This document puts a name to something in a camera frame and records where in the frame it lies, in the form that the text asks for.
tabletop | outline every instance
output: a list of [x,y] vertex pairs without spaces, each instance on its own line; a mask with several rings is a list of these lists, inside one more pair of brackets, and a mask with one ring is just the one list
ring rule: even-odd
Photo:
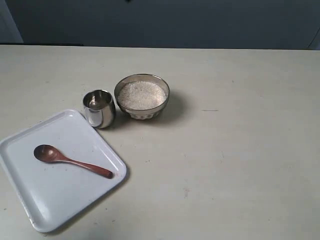
[[0,139],[136,73],[171,92],[157,118],[98,130],[125,182],[44,234],[0,168],[2,240],[319,239],[317,51],[0,45]]

white tray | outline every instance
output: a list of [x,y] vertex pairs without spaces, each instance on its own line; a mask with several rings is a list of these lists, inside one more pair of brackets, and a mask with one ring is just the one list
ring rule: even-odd
[[[114,173],[107,179],[67,163],[44,163],[38,145]],[[126,165],[76,110],[65,110],[0,142],[0,162],[33,227],[50,232],[119,184]]]

